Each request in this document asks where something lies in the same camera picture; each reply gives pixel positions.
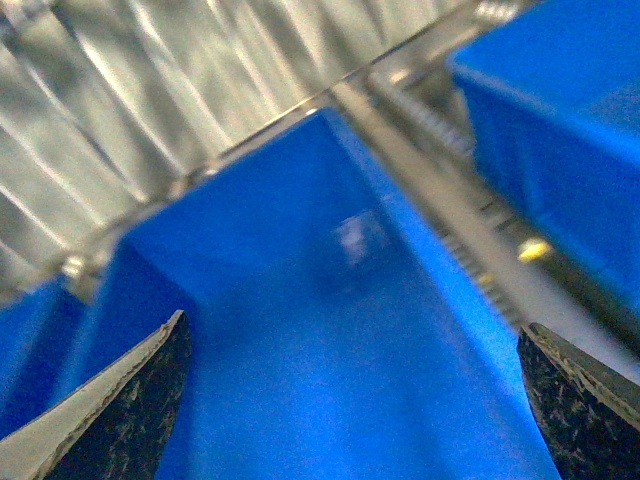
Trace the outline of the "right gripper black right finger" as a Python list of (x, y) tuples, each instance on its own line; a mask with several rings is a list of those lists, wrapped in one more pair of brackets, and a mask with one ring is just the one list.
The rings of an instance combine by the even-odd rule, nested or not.
[(563, 479), (639, 477), (639, 385), (539, 323), (517, 353), (530, 410)]

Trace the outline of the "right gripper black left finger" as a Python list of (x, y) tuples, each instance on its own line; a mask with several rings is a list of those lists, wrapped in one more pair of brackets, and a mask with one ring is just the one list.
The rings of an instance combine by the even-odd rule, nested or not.
[(191, 362), (184, 311), (1, 441), (4, 479), (151, 479)]

